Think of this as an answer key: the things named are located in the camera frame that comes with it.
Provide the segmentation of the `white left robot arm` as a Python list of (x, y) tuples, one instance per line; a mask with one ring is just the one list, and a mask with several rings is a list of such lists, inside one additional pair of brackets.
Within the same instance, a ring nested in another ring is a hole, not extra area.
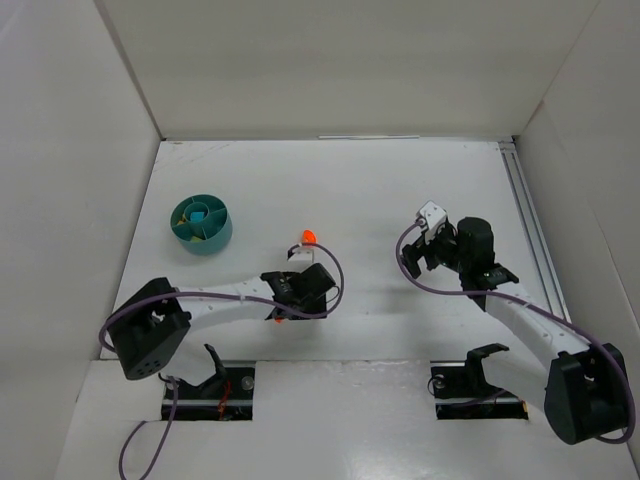
[(187, 291), (165, 277), (147, 282), (106, 321), (124, 376), (137, 381), (161, 374), (200, 387), (218, 372), (213, 347), (196, 348), (188, 335), (236, 321), (321, 319), (327, 294), (340, 290), (327, 269), (313, 263), (301, 272), (272, 271), (215, 289)]

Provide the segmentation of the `orange dome lego piece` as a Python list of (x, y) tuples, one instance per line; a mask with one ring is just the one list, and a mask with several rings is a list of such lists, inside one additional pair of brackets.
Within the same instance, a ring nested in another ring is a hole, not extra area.
[(304, 245), (307, 244), (315, 244), (317, 242), (317, 237), (312, 230), (306, 229), (303, 231), (301, 236), (301, 243)]

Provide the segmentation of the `teal small lego brick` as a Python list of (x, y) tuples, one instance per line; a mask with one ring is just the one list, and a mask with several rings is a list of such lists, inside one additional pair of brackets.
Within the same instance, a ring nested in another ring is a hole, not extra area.
[(207, 214), (202, 211), (192, 212), (189, 216), (189, 221), (191, 223), (200, 223), (206, 218)]

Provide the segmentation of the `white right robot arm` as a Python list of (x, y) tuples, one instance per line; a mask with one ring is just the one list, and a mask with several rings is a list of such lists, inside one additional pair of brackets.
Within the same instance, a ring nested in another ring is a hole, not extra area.
[(460, 289), (449, 297), (468, 298), (504, 325), (536, 358), (522, 364), (506, 345), (494, 343), (468, 352), (467, 381), (476, 395), (503, 389), (541, 410), (556, 436), (575, 445), (595, 439), (624, 444), (635, 432), (636, 403), (622, 352), (584, 329), (538, 306), (519, 278), (495, 259), (491, 225), (465, 217), (456, 225), (432, 202), (417, 213), (413, 242), (399, 237), (395, 256), (414, 286), (423, 270), (443, 266), (458, 275)]

